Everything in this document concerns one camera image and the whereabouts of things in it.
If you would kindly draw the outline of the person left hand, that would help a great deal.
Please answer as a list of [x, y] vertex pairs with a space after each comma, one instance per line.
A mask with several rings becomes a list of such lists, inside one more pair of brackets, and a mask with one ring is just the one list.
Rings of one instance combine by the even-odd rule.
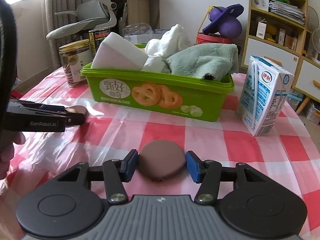
[[24, 143], [25, 143], [24, 134], [22, 132], [18, 132], [15, 135], [15, 137], [7, 143], [3, 151], [1, 151], [0, 180], [5, 179], [8, 174], [8, 170], [10, 168], [10, 161], [15, 154], [14, 144], [23, 145]]

